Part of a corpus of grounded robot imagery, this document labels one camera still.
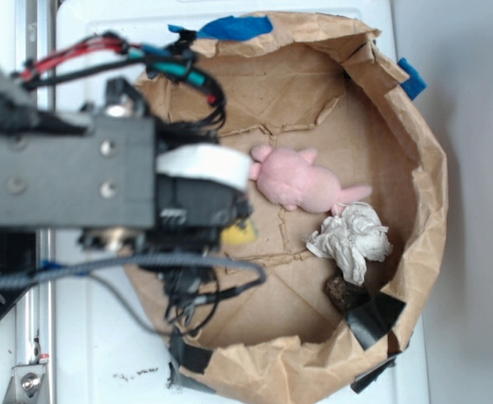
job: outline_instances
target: pink toy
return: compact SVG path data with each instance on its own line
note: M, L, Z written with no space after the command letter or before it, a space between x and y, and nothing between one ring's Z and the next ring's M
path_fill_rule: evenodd
M372 193L368 185L342 189L340 180L331 170L312 164L317 150L294 151L287 147L255 146L251 151L255 162L250 179L274 204L286 210L298 207L310 213L331 211L340 215L344 205L367 198Z

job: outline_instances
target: white tissue paper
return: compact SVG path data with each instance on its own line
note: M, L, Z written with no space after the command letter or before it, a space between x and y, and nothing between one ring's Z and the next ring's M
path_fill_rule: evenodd
M319 258L334 258L344 280L364 283L366 259L383 262L392 252L388 227L381 225L374 208L364 202L347 206L341 216L329 216L306 240L306 247Z

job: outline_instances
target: dark brown object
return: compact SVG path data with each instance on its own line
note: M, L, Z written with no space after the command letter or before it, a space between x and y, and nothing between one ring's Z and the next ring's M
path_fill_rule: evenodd
M326 292L331 298L332 304L342 314L359 307L370 300L366 288L346 282L342 276L329 279Z

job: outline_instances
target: white tape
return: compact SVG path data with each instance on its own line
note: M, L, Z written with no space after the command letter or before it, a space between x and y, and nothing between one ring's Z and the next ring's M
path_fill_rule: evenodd
M252 160L246 154L218 145L188 145L162 153L156 172L170 177L196 178L247 191Z

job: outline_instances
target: blue tape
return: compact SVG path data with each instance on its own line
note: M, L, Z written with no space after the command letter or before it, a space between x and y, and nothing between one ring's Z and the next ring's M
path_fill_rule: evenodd
M398 61L398 66L400 66L404 71L406 71L407 74L409 74L409 80L403 82L401 84L401 87L407 93L409 98L413 100L428 86L419 72L415 70L415 67L413 67L405 57L402 57Z
M179 33L184 28L179 25L168 25L173 33ZM198 31L197 37L210 40L251 40L259 35L268 34L273 30L273 24L268 16L265 17L224 17L204 25Z

